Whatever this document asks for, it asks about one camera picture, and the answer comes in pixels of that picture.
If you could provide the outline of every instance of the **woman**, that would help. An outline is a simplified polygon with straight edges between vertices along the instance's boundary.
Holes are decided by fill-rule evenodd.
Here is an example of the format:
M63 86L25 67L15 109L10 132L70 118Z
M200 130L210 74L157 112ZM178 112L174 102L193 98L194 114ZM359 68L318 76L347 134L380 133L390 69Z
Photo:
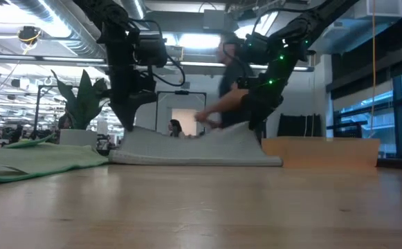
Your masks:
M170 136L172 137L185 137L185 134L182 132L182 126L179 120L170 120L170 122L168 123L168 131L170 132Z

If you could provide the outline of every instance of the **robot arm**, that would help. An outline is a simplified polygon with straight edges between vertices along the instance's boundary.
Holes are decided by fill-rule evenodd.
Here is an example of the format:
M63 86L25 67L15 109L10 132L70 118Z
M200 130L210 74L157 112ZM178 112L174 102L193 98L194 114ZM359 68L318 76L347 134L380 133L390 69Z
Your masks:
M242 46L248 63L268 64L259 77L240 78L239 88L248 89L241 105L252 113L250 129L265 120L281 103L282 92L299 59L307 60L307 49L324 29L358 0L326 0L265 37L247 35ZM105 44L111 81L111 108L128 131L133 129L136 110L142 104L157 101L151 66L167 62L162 34L147 38L129 18L124 8L112 0L73 0L101 30L98 42ZM134 70L134 65L148 66L148 74Z

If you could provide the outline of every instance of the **wooden table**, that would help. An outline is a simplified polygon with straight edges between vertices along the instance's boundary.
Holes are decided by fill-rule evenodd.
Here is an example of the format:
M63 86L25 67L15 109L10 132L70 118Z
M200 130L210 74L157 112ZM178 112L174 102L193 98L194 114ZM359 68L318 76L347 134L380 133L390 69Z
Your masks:
M402 171L120 165L3 184L1 248L402 248Z

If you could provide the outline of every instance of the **green cloth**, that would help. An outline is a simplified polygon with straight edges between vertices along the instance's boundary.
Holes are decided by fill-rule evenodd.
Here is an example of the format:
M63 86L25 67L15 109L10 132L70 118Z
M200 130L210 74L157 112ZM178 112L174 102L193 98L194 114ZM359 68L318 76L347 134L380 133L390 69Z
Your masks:
M18 142L0 149L0 183L95 167L109 161L90 146L43 143L48 139Z

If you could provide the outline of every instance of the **potted plant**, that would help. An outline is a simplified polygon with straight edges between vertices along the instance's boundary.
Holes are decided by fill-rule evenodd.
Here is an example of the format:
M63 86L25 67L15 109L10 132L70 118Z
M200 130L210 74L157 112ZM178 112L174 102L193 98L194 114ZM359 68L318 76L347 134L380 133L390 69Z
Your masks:
M66 113L71 121L71 129L62 129L60 135L61 145L96 146L98 134L87 131L92 119L96 118L102 110L101 93L107 90L104 78L91 84L89 74L84 70L77 90L77 96L73 94L72 87L66 85L53 75L57 81L57 87L61 95L66 99Z

